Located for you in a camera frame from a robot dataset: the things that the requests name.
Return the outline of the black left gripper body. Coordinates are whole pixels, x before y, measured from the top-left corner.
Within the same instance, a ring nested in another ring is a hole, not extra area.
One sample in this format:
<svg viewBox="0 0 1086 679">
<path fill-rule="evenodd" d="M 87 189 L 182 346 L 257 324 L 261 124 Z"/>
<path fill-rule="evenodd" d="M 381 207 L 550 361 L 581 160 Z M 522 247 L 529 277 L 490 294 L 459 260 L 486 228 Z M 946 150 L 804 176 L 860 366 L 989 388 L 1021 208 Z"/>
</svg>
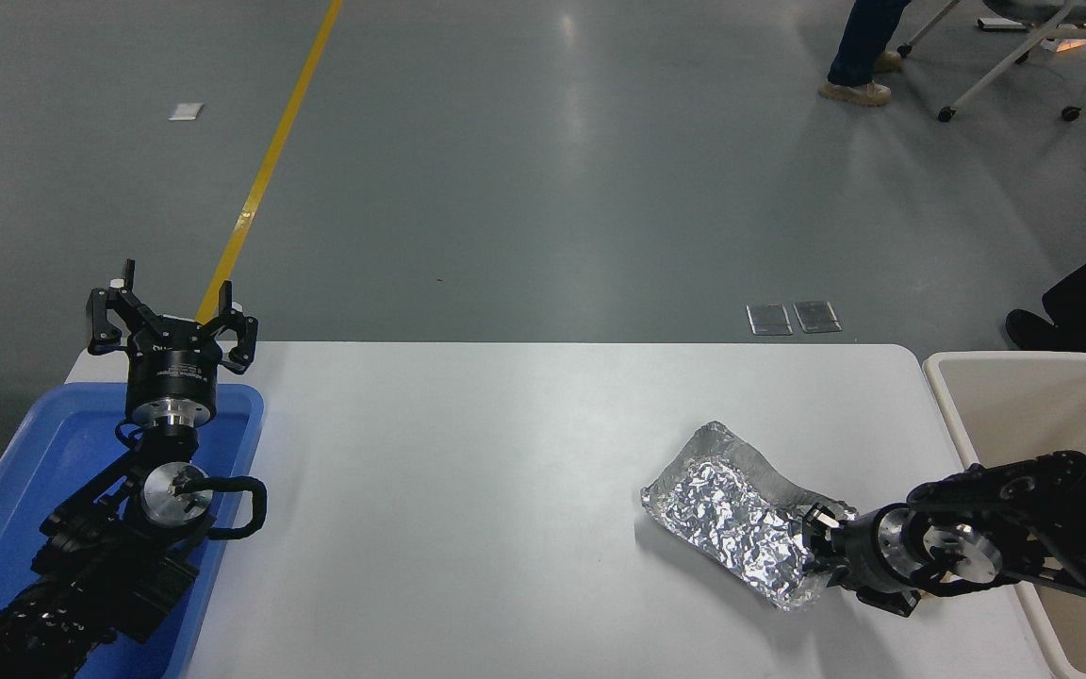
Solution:
<svg viewBox="0 0 1086 679">
<path fill-rule="evenodd" d="M 126 340 L 126 412 L 142 412 L 162 399 L 216 411 L 220 347 L 198 323 L 165 323 L 156 330 L 139 328 Z"/>
</svg>

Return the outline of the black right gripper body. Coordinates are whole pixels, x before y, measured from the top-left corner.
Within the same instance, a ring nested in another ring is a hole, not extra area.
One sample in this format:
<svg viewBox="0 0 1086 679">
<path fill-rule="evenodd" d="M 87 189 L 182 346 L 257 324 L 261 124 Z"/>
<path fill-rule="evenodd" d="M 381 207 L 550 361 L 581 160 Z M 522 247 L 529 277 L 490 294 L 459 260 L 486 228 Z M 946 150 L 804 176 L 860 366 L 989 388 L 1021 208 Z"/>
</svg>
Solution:
<svg viewBox="0 0 1086 679">
<path fill-rule="evenodd" d="M 880 512 L 871 511 L 831 530 L 833 588 L 887 592 L 887 571 L 876 542 L 879 521 Z"/>
</svg>

